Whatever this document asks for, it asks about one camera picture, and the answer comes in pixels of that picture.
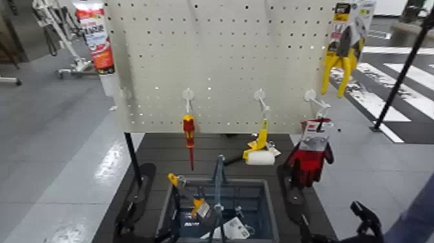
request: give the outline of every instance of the pliers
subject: pliers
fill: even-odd
[[[345,88],[351,75],[351,60],[349,57],[351,36],[351,27],[347,26],[347,28],[344,30],[340,37],[339,46],[336,50],[336,55],[331,56],[330,60],[325,65],[321,94],[325,94],[327,92],[331,69],[333,67],[342,67],[344,70],[344,78],[339,85],[338,98],[342,98],[344,96]]]

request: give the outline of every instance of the pegboard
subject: pegboard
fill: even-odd
[[[183,90],[196,131],[258,132],[263,89],[270,132],[313,117],[334,0],[107,0],[120,77],[117,117],[128,132],[182,132]]]

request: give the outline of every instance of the black pole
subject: black pole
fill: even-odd
[[[124,132],[123,134],[125,135],[125,139],[128,145],[128,151],[130,152],[131,163],[132,163],[132,167],[134,168],[134,176],[136,177],[139,188],[141,188],[143,182],[141,180],[140,168],[139,168],[139,163],[137,162],[134,145],[132,144],[131,133]]]
[[[399,87],[401,86],[402,82],[404,81],[404,78],[406,77],[407,71],[410,68],[411,64],[413,63],[413,60],[416,57],[417,51],[419,50],[420,46],[422,45],[422,42],[424,41],[426,34],[429,30],[431,30],[434,26],[434,6],[431,9],[431,12],[428,16],[426,16],[423,24],[422,24],[422,30],[420,30],[419,35],[417,36],[417,39],[415,41],[415,44],[413,45],[413,49],[411,49],[410,54],[407,57],[406,63],[404,67],[401,70],[401,73],[398,76],[398,80],[395,83],[395,86],[393,86],[392,91],[389,94],[389,97],[387,98],[386,104],[384,105],[383,110],[381,111],[380,117],[378,118],[377,122],[375,123],[374,127],[372,128],[373,131],[379,131],[380,125],[384,120],[384,117],[386,116],[386,113],[388,112],[390,106],[392,105],[393,99],[398,93]]]

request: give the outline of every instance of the screwdriver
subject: screwdriver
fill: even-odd
[[[194,170],[194,164],[193,164],[193,147],[194,147],[194,119],[193,115],[186,114],[183,117],[183,130],[185,133],[185,139],[187,140],[187,147],[189,148],[190,152],[190,165],[191,170]]]

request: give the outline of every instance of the pegboard hook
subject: pegboard hook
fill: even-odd
[[[186,90],[184,90],[182,92],[182,98],[185,99],[186,104],[185,104],[185,110],[187,110],[187,114],[191,113],[191,101],[194,98],[194,92],[193,90],[191,90],[190,88],[187,88]]]
[[[324,102],[324,100],[321,101],[316,100],[315,90],[311,89],[306,91],[306,93],[304,94],[304,100],[307,102],[313,102],[321,107],[321,109],[316,113],[317,118],[327,117],[331,105]]]
[[[261,111],[262,111],[262,119],[269,120],[271,109],[270,106],[266,105],[264,102],[265,99],[265,91],[262,89],[258,89],[254,95],[254,99],[259,101],[259,104],[261,105]]]

